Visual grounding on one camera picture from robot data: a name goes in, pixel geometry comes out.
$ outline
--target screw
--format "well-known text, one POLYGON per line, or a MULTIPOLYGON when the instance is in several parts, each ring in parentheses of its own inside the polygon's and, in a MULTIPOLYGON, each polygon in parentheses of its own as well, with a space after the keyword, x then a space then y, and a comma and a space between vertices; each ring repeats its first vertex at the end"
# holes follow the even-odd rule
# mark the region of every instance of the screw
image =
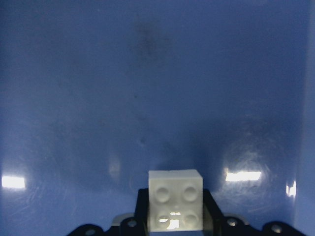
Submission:
POLYGON ((89 229, 85 231, 85 236, 92 236, 96 233, 94 229, 89 229))
POLYGON ((233 219, 233 218, 229 218, 227 220, 227 223, 229 224, 229 226, 232 226, 232 227, 237 225, 237 221, 235 219, 233 219))
POLYGON ((279 225, 273 225, 271 226, 271 230, 275 233, 281 234, 282 233, 282 228, 279 225))
POLYGON ((129 227, 135 227, 137 225, 137 222, 135 220, 130 220, 127 224, 129 227))

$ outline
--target white block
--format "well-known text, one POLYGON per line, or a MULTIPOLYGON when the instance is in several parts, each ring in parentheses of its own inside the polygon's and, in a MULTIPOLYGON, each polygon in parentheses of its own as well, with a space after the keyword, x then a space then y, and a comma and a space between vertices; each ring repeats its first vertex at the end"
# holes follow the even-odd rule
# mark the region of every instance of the white block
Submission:
POLYGON ((197 170, 149 171, 149 231, 202 230, 202 194, 197 170))

